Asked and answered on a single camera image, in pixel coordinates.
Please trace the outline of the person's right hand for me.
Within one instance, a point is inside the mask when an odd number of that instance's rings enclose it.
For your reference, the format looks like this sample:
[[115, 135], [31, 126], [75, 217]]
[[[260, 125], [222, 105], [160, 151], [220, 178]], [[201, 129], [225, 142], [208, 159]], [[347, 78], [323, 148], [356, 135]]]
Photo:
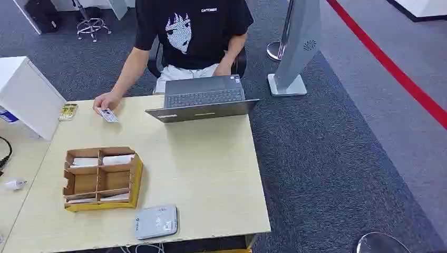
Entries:
[[123, 94], [117, 91], [103, 93], [94, 99], [92, 109], [97, 114], [100, 114], [100, 111], [105, 109], [114, 110], [118, 107], [122, 98]]

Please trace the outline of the person's left hand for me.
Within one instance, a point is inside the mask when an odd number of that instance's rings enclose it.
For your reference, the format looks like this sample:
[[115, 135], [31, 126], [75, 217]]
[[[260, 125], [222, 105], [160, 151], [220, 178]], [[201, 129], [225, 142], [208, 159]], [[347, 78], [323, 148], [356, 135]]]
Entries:
[[227, 76], [231, 75], [231, 65], [228, 64], [218, 64], [214, 70], [213, 76]]

